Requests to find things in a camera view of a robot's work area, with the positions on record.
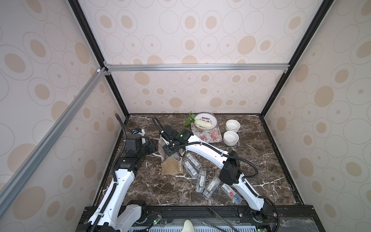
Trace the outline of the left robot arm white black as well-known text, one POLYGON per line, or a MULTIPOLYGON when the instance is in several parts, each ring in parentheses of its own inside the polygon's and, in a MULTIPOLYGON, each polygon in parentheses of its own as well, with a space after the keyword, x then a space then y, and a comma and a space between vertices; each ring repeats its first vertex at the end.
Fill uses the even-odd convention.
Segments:
POLYGON ((144 201, 133 201, 122 213, 120 209, 143 159, 158 152, 158 140, 146 137, 143 129, 126 135, 126 125, 117 113, 115 116, 124 135, 123 150, 111 168, 113 179, 102 202, 86 222, 78 225, 78 232, 128 232, 135 222, 146 219, 144 201))

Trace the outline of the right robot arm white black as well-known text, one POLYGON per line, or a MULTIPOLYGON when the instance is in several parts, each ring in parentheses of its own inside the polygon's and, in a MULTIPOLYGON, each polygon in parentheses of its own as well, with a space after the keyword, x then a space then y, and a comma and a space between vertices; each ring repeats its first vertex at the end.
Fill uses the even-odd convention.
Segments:
POLYGON ((255 221, 263 221, 269 216, 279 219, 274 203, 268 197, 258 194, 248 182, 248 179, 257 177, 259 174, 257 167, 252 162, 239 157, 234 150, 218 149, 187 129, 178 132, 170 126, 166 126, 159 130, 159 135, 170 149, 177 151, 183 148, 194 152, 220 168, 220 181, 232 186, 241 194, 250 207, 255 221))

